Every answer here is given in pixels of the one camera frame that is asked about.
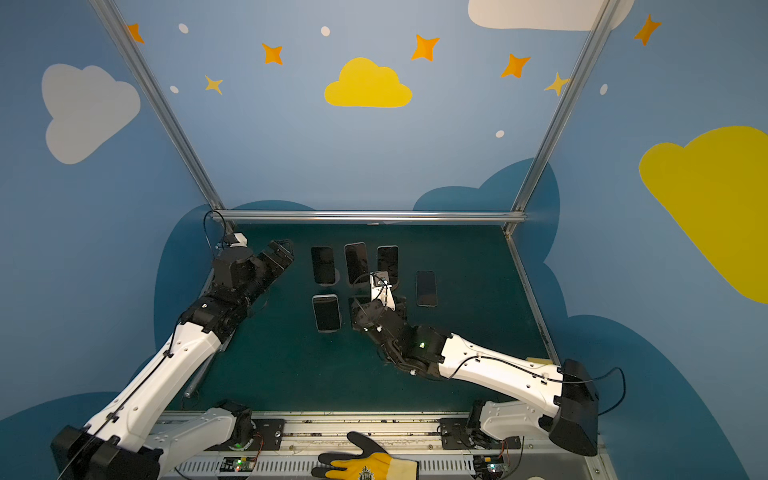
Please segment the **green phone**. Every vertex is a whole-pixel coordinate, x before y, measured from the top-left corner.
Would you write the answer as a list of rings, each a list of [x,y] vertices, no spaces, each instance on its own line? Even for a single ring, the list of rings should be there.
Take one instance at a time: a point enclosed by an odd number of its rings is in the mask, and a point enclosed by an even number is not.
[[[427,308],[438,305],[437,281],[433,271],[416,272],[416,303]]]

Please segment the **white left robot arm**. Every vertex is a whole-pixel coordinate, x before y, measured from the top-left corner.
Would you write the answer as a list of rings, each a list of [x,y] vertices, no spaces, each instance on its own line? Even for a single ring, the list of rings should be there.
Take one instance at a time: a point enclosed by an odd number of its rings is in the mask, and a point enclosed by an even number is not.
[[[294,261],[288,240],[273,240],[254,253],[243,235],[227,239],[213,260],[211,284],[179,316],[157,354],[84,426],[66,426],[52,440],[59,478],[159,479],[211,447],[252,444],[251,409],[227,400],[165,433],[151,432],[175,395]]]

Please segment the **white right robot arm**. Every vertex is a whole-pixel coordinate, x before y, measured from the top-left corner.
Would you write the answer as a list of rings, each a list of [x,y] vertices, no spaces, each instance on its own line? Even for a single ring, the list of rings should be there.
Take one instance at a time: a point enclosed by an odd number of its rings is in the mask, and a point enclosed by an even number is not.
[[[599,393],[582,363],[542,364],[504,355],[455,333],[412,326],[380,300],[355,301],[351,314],[353,328],[366,333],[397,369],[469,382],[514,399],[507,406],[485,403],[469,429],[494,440],[541,433],[570,453],[597,455]]]

